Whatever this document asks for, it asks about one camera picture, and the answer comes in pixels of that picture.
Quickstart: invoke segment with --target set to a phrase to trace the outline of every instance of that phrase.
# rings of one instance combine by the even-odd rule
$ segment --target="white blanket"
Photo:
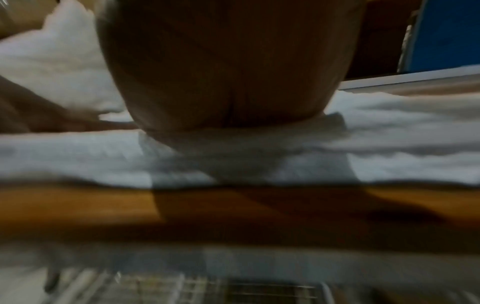
[[[0,74],[68,108],[120,112],[92,14],[64,0],[0,43]],[[480,185],[480,96],[337,92],[326,115],[276,128],[0,137],[0,181],[133,188],[440,182]]]

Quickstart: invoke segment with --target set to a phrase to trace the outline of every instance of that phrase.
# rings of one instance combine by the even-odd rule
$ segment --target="blue panel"
[[[480,0],[428,0],[424,4],[407,72],[480,64]]]

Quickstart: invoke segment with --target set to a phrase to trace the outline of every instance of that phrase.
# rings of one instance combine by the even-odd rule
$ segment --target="white bed sheet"
[[[93,15],[64,0],[41,31],[0,43],[0,74],[67,108],[130,119]],[[337,92],[326,115],[277,128],[0,137],[0,182],[133,188],[440,182],[480,185],[480,95]]]

